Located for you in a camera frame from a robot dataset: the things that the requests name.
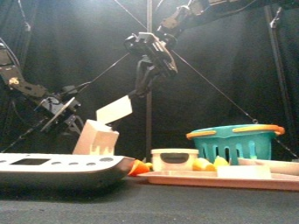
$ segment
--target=wooden tray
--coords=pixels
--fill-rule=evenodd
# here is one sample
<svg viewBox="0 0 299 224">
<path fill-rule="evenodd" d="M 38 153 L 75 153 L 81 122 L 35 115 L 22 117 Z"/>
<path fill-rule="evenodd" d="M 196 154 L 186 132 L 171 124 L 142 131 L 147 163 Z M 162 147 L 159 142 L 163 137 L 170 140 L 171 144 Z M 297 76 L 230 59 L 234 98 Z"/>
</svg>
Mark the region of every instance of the wooden tray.
<svg viewBox="0 0 299 224">
<path fill-rule="evenodd" d="M 272 179 L 220 178 L 214 171 L 153 171 L 139 174 L 153 184 L 179 186 L 212 186 L 299 191 L 299 177 L 273 173 Z"/>
</svg>

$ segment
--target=teal basket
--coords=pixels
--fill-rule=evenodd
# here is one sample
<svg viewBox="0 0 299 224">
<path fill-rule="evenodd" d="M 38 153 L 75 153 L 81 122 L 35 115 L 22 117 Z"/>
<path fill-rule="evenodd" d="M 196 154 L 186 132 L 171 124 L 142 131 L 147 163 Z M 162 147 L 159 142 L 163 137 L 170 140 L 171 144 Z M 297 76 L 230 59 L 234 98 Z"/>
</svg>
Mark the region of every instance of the teal basket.
<svg viewBox="0 0 299 224">
<path fill-rule="evenodd" d="M 244 124 L 198 129 L 187 134 L 187 138 L 193 139 L 201 158 L 214 163 L 221 156 L 238 165 L 240 158 L 270 160 L 272 141 L 285 132 L 277 125 Z"/>
</svg>

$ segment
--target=black table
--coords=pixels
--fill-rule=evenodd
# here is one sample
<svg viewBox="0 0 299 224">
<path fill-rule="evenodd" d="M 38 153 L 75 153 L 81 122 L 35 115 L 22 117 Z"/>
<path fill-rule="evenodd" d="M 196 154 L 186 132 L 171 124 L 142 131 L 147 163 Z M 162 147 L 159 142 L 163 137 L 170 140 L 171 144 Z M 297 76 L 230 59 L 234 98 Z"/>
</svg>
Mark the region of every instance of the black table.
<svg viewBox="0 0 299 224">
<path fill-rule="evenodd" d="M 90 192 L 2 189 L 0 223 L 299 223 L 299 192 L 153 185 Z"/>
</svg>

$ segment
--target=black backdrop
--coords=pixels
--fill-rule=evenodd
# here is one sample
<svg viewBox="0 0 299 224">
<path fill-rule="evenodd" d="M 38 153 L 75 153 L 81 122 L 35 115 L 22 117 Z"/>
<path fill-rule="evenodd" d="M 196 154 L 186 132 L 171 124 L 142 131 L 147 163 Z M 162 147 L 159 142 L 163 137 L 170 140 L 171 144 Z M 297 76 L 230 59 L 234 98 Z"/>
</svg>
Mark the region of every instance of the black backdrop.
<svg viewBox="0 0 299 224">
<path fill-rule="evenodd" d="M 22 2 L 33 30 L 25 29 L 18 1 L 5 0 L 0 3 L 0 37 L 22 61 L 27 81 L 46 86 L 53 92 L 94 80 L 127 54 L 123 42 L 131 33 L 146 32 L 146 0 Z M 189 1 L 166 0 L 155 10 L 159 2 L 154 1 L 154 30 L 163 18 L 174 13 L 175 7 Z M 286 127 L 281 140 L 294 152 L 299 152 L 296 141 L 299 134 L 296 91 L 299 82 L 296 59 L 299 53 L 298 19 L 298 9 L 286 10 L 277 28 L 286 91 L 282 91 L 280 82 L 265 8 L 226 17 L 182 34 L 173 53 L 179 74 L 154 85 L 153 148 L 194 148 L 186 133 L 209 127 L 253 123 L 246 111 L 261 123 Z M 78 96 L 82 103 L 79 115 L 85 121 L 97 119 L 97 110 L 134 90 L 137 62 L 135 57 L 126 56 Z M 15 114 L 3 82 L 0 91 L 3 149 L 30 126 Z M 122 120 L 118 129 L 117 154 L 143 158 L 146 99 L 134 99 L 133 104 L 135 112 Z M 290 104 L 292 117 L 286 113 L 286 104 Z M 19 111 L 25 111 L 23 106 L 22 102 L 18 103 Z M 42 134 L 38 131 L 10 152 L 71 153 L 77 140 L 75 133 Z M 290 158 L 292 154 L 274 143 L 274 159 Z"/>
</svg>

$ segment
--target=basket handle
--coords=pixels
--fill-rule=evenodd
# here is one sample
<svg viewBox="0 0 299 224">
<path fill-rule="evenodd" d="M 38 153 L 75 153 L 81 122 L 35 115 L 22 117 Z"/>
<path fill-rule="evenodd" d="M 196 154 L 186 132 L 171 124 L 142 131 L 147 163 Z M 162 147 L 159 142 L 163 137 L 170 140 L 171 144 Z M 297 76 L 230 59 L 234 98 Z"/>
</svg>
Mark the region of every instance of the basket handle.
<svg viewBox="0 0 299 224">
<path fill-rule="evenodd" d="M 186 136 L 191 140 L 194 137 L 206 137 L 206 136 L 216 135 L 217 133 L 218 133 L 217 130 L 206 130 L 201 132 L 191 132 Z"/>
<path fill-rule="evenodd" d="M 246 131 L 256 131 L 256 130 L 273 130 L 278 136 L 286 133 L 286 129 L 277 125 L 258 125 L 258 126 L 248 126 L 244 128 L 236 128 L 233 132 L 246 132 Z"/>
</svg>

